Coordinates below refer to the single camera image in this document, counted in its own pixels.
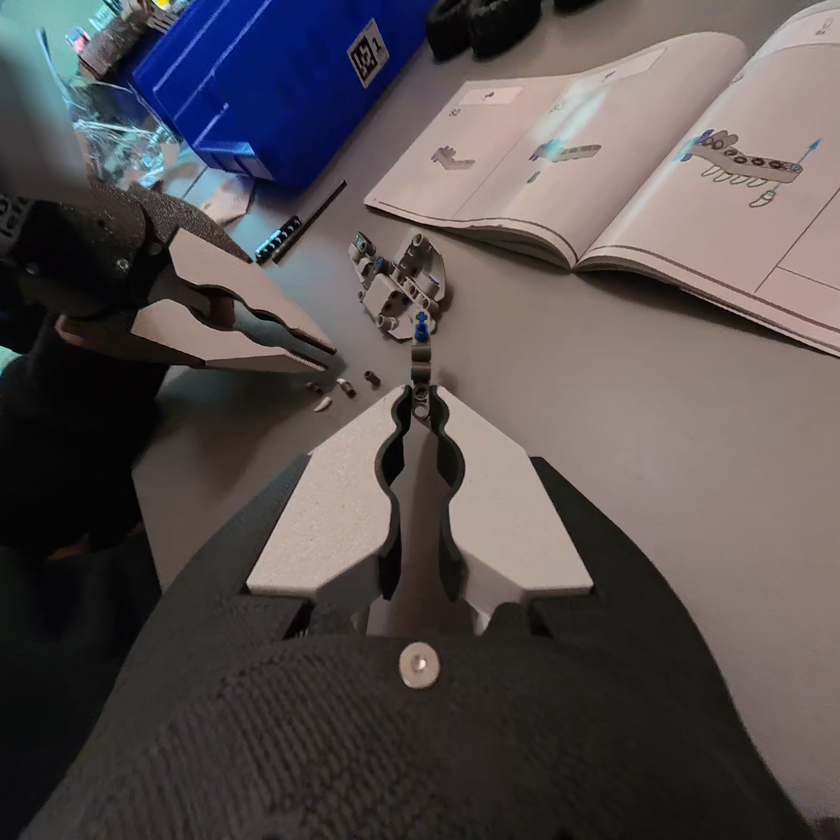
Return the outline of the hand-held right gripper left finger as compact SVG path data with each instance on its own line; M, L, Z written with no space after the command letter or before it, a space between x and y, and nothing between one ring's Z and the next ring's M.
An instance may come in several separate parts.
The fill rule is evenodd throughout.
M403 385L311 451L246 586L307 601L391 600L402 571L392 484L404 469Z

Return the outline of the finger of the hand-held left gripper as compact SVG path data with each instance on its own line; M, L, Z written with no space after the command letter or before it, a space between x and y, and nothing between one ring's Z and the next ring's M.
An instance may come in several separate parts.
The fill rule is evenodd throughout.
M169 245L175 274L202 294L220 292L250 313L282 325L292 336L328 354L337 350L300 304L257 264L245 262L180 228Z
M208 326L188 307L166 298L139 310L131 333L186 357L183 364L193 367L279 374L320 373L327 369L298 353L257 343L243 332Z

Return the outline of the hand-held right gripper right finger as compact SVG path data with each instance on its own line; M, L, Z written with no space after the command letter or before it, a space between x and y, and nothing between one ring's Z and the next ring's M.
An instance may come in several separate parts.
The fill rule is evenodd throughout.
M451 601L530 603L593 587L526 450L440 385L429 393L447 499L438 568Z

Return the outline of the grey toy beam blue pins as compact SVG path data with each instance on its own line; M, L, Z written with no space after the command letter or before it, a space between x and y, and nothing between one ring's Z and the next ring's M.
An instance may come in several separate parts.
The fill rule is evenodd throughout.
M432 429L432 345L428 315L419 312L414 322L411 345L410 378L412 387L412 415L415 420Z

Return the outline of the person's left forearm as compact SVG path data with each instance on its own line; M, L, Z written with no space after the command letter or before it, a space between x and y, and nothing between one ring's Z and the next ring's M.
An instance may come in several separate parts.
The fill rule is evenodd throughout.
M140 524L132 468L168 372L69 343L58 323L48 314L2 372L2 546L35 557L84 539L103 550Z

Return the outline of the grey desk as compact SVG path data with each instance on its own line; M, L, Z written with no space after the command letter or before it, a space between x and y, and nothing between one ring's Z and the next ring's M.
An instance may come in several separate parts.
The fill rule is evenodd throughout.
M252 253L347 186L269 271L338 349L351 400L313 412L310 376L171 371L133 480L161 584L282 471L404 381L406 347L355 298L357 230L392 255L406 226L365 195L460 85L559 76L717 30L758 48L811 2L602 2L487 64L424 45L307 193L259 185L230 228ZM807 818L838 816L838 359L660 281L567 275L436 235L448 310L436 381L547 459L653 561L688 607L766 763ZM363 378L376 373L381 385Z

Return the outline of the person's left hand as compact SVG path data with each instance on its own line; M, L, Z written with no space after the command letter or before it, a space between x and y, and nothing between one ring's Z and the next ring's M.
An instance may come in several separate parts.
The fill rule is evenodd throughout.
M235 301L226 295L207 297L206 304L200 312L208 316L209 325L213 328L231 329L235 325ZM58 335L69 344L122 361L201 365L191 356L143 339L114 323L82 321L61 314L56 320L55 328Z

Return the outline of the black toy beam with pegs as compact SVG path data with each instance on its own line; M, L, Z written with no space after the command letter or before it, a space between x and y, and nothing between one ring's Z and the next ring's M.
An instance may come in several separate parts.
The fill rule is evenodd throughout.
M273 231L256 249L254 260L258 266L263 266L267 261L273 259L274 254L283 246L288 239L296 233L302 221L299 216L290 217L283 225Z

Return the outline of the paper parts bag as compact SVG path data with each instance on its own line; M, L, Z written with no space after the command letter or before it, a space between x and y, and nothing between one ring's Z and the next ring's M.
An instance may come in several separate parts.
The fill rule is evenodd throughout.
M224 228L244 217L250 207L256 180L239 174L226 174L214 192L197 208Z

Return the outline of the black toy axle rod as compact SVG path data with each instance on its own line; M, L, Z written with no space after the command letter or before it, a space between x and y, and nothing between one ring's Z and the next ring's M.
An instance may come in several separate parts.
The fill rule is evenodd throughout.
M338 184L331 193L321 202L320 205L311 213L306 219L301 221L301 224L295 228L295 230L289 234L289 236L283 240L283 242L272 252L270 256L270 260L276 265L282 259L285 258L286 254L295 247L298 241L309 231L317 220L319 220L320 216L323 215L326 210L330 207L330 205L336 200L336 198L341 194L341 192L346 188L347 182L346 180L342 180L340 184Z

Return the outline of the clear plastic bag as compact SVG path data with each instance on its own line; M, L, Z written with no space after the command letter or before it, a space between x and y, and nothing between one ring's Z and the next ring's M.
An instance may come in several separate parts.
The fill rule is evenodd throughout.
M194 173L175 134L157 118L108 117L92 106L66 102L87 175L124 191L133 184L162 190Z

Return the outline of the grey toy brick assembly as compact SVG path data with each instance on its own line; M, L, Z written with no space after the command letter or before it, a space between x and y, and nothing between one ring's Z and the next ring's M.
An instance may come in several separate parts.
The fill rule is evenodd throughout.
M378 330L397 341L412 339L421 315L429 333L437 330L446 293L445 262L428 236L411 227L396 255L387 259L358 231L349 255L360 281L358 299Z

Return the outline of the plain blue storage bin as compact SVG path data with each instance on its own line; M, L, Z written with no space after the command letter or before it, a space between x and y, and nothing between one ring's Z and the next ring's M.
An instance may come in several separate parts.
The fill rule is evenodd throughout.
M215 74L268 8L268 1L195 1L133 70L133 89L154 116L207 166L270 178Z

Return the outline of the blue storage bin with tag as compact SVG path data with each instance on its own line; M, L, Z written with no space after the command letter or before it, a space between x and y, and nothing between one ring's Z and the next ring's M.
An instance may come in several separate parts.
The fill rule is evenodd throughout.
M182 130L233 172L305 190L425 41L433 2L223 2Z

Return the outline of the person's black sweatshirt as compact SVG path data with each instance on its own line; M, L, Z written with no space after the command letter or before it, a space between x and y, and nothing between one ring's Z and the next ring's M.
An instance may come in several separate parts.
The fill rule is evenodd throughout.
M17 838L88 740L161 585L143 532L1 557L1 838Z

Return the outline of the open instruction booklet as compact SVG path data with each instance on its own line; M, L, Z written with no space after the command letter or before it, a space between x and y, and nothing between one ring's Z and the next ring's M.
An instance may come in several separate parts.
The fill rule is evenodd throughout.
M465 83L364 199L546 259L671 283L839 352L839 6L567 77Z

